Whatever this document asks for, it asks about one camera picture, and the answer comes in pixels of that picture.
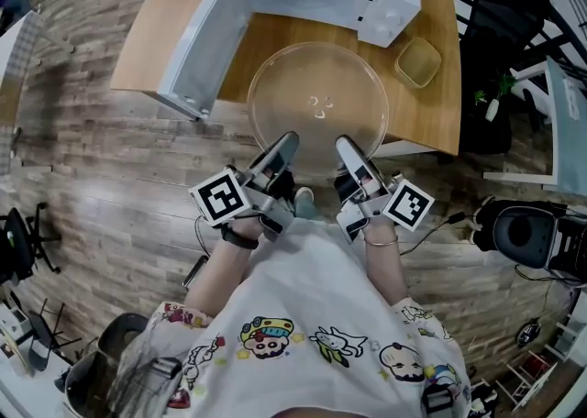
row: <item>person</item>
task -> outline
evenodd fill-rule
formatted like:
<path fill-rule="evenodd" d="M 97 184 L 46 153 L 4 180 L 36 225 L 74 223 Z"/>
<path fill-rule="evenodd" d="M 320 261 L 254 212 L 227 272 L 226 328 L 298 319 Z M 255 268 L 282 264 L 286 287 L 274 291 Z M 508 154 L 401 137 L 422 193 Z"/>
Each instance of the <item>person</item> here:
<path fill-rule="evenodd" d="M 311 190 L 294 205 L 274 243 L 254 248 L 258 218 L 223 231 L 184 302 L 163 302 L 125 350 L 114 416 L 423 417 L 434 387 L 468 415 L 459 345 L 410 298 L 392 221 L 350 246 Z"/>

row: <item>white t-shirt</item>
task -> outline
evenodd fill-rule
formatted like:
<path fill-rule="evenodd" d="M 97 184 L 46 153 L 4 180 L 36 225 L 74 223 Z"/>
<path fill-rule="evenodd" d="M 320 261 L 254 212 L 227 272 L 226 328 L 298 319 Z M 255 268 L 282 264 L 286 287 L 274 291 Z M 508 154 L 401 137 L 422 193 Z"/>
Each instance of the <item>white t-shirt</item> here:
<path fill-rule="evenodd" d="M 145 341 L 150 357 L 179 358 L 183 376 L 164 398 L 171 418 L 269 418 L 294 408 L 419 418 L 435 383 L 449 386 L 454 416 L 466 417 L 470 382 L 458 344 L 412 299 L 390 307 L 330 232 L 296 219 L 261 245 L 215 319 L 163 303 L 121 368 Z"/>

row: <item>cartoon face print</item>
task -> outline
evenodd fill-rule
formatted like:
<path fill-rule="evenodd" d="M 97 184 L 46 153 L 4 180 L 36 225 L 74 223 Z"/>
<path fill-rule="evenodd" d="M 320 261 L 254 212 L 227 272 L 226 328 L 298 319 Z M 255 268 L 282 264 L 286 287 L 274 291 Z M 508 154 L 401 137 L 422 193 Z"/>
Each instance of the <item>cartoon face print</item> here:
<path fill-rule="evenodd" d="M 318 343 L 320 354 L 329 363 L 334 359 L 337 363 L 345 368 L 349 367 L 349 361 L 345 356 L 354 356 L 359 358 L 363 354 L 361 346 L 367 341 L 367 336 L 351 336 L 340 332 L 335 327 L 330 327 L 330 332 L 318 327 L 314 336 L 310 336 L 311 341 Z"/>
<path fill-rule="evenodd" d="M 186 361 L 183 363 L 183 377 L 187 383 L 188 389 L 191 391 L 194 384 L 200 377 L 202 366 L 204 363 L 212 360 L 214 353 L 225 345 L 223 336 L 217 336 L 210 345 L 196 346 L 190 351 Z"/>
<path fill-rule="evenodd" d="M 163 320 L 167 320 L 168 322 L 174 324 L 175 322 L 183 322 L 185 316 L 193 317 L 194 315 L 185 312 L 180 304 L 166 302 L 165 312 L 161 317 L 163 318 Z"/>
<path fill-rule="evenodd" d="M 422 382 L 424 380 L 420 355 L 409 346 L 399 343 L 386 346 L 380 352 L 379 360 L 401 382 Z"/>
<path fill-rule="evenodd" d="M 240 340 L 258 359 L 277 358 L 290 344 L 293 330 L 294 323 L 290 319 L 255 317 L 250 324 L 243 325 Z"/>
<path fill-rule="evenodd" d="M 432 318 L 432 314 L 419 307 L 406 306 L 402 309 L 402 314 L 409 321 L 413 322 L 415 319 L 427 320 Z"/>

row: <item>wooden countertop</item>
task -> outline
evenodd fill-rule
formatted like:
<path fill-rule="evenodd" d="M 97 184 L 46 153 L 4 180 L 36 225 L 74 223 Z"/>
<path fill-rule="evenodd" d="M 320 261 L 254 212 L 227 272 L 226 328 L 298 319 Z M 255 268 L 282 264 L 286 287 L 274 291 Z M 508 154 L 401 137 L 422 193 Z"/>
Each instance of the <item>wooden countertop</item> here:
<path fill-rule="evenodd" d="M 128 34 L 111 88 L 155 94 L 200 1 L 146 0 Z M 436 77 L 421 90 L 405 87 L 394 72 L 395 59 L 413 36 L 426 39 L 442 57 Z M 249 85 L 261 64 L 277 51 L 304 41 L 337 43 L 359 54 L 378 73 L 390 105 L 385 142 L 406 139 L 448 154 L 459 153 L 460 49 L 453 0 L 422 0 L 422 11 L 387 49 L 359 42 L 356 31 L 343 27 L 253 15 L 218 98 L 246 102 Z"/>

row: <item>small square container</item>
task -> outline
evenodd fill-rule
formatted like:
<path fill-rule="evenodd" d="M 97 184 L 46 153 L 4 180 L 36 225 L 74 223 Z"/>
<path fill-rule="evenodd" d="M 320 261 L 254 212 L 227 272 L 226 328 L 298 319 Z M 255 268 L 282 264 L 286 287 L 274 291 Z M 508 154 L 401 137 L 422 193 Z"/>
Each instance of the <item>small square container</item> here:
<path fill-rule="evenodd" d="M 414 37 L 395 60 L 395 70 L 402 82 L 413 89 L 422 89 L 434 78 L 442 59 L 427 41 Z"/>

